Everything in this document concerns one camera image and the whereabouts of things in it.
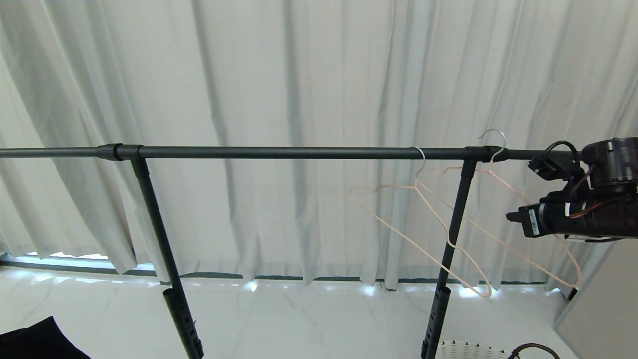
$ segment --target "black metal rod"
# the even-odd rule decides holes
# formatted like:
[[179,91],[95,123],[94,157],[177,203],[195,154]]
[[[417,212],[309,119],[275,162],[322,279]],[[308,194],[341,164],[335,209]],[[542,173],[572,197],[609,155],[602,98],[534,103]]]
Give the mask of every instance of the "black metal rod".
[[[418,160],[421,152],[412,147],[196,147],[196,146],[139,146],[113,144],[113,153],[119,159],[142,158],[308,158],[308,159],[389,159]],[[25,157],[100,157],[98,147],[69,148],[6,148],[0,149],[0,158]],[[422,148],[431,160],[487,161],[498,146],[465,148]],[[539,149],[505,149],[496,160],[531,160],[543,151]],[[555,151],[572,156],[570,151]]]
[[[463,221],[463,212],[465,211],[465,204],[468,200],[470,185],[472,182],[472,177],[474,177],[474,170],[476,169],[476,166],[476,160],[463,161],[463,166],[461,168],[461,180],[459,181],[459,189],[456,192],[456,201],[454,203],[454,210],[452,211],[452,219],[450,220],[449,236],[450,243],[453,245],[456,245],[456,240],[459,237],[459,230],[461,228],[461,222]],[[443,251],[443,259],[441,260],[441,264],[443,265],[443,267],[450,269],[453,256],[454,248],[449,244],[446,244],[445,250]],[[436,281],[436,288],[438,291],[449,292],[449,289],[446,287],[447,278],[448,273],[442,268],[439,271],[438,280]],[[425,359],[434,359],[436,348],[441,335],[441,329],[443,327],[445,310],[447,308],[447,305],[444,307],[435,307],[435,305],[436,300],[433,301],[433,306],[431,309],[431,316],[436,317],[433,321],[434,323],[436,323],[436,328],[432,328],[433,330],[431,333],[426,333],[426,338],[429,338],[429,340],[427,341],[427,345],[425,345],[424,343],[421,349],[421,358]]]
[[135,158],[131,160],[131,164],[133,165],[135,176],[137,177],[140,189],[142,190],[142,197],[144,197],[144,204],[146,205],[146,210],[151,218],[151,224],[155,231],[155,236],[160,249],[159,251],[161,252],[161,256],[164,260],[164,265],[166,266],[171,286],[173,287],[172,290],[165,291],[164,294],[168,308],[175,322],[177,332],[182,339],[188,358],[200,359],[204,355],[201,349],[201,341],[197,337],[195,322],[192,318],[190,308],[188,307],[186,293],[184,292],[182,280],[177,270],[175,257],[173,256],[170,243],[168,242],[168,235],[164,228],[164,222],[161,218],[157,198],[155,198],[148,165],[144,158]]

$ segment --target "white marble floor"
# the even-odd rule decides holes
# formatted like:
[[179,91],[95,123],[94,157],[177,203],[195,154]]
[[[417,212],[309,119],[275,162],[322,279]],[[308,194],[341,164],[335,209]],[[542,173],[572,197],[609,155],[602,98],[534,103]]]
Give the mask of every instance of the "white marble floor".
[[[419,357],[431,284],[386,291],[358,282],[185,279],[204,358]],[[53,315],[94,359],[185,358],[152,277],[0,268],[0,332]],[[540,286],[505,286],[493,298],[452,286],[442,340],[511,350],[523,342],[575,358],[551,328],[566,305]],[[549,358],[527,349],[523,358]]]

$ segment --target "white woven basket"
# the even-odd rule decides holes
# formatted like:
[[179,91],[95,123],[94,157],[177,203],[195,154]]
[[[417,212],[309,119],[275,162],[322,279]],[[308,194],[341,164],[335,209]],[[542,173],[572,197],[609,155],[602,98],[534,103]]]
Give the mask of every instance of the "white woven basket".
[[436,350],[436,359],[507,359],[510,355],[512,353],[509,351],[495,349],[491,346],[455,340],[441,342]]

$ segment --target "black robotic device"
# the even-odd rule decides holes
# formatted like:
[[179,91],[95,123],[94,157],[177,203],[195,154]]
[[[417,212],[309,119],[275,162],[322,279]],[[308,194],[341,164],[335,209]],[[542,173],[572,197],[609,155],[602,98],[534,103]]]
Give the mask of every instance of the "black robotic device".
[[[570,147],[573,159],[551,151],[560,144]],[[586,172],[580,160],[589,166]],[[526,237],[558,233],[605,238],[587,242],[638,238],[638,137],[594,142],[580,155],[571,143],[558,141],[528,167],[546,181],[562,179],[567,185],[507,214],[508,220],[523,225]]]

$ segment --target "hanger hook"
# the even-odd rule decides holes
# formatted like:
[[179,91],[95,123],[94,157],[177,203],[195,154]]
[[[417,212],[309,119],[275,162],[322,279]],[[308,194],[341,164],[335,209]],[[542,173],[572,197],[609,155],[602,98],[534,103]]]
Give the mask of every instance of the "hanger hook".
[[421,171],[423,171],[423,169],[426,168],[426,154],[423,153],[423,150],[420,147],[412,146],[412,148],[416,148],[419,152],[421,152],[421,156],[423,156],[423,165],[417,171],[417,174],[414,176],[414,178],[418,179],[419,178],[419,173],[421,173]]
[[493,156],[492,159],[490,160],[490,162],[494,162],[494,157],[496,157],[499,153],[503,152],[503,150],[505,150],[505,148],[507,147],[507,137],[505,136],[505,134],[503,133],[503,131],[501,130],[497,130],[495,128],[490,128],[489,130],[485,131],[481,137],[479,137],[478,139],[482,139],[483,137],[485,137],[485,135],[487,135],[488,132],[490,131],[496,131],[499,134],[501,134],[501,136],[503,136],[503,147],[501,147],[501,149],[499,149]]

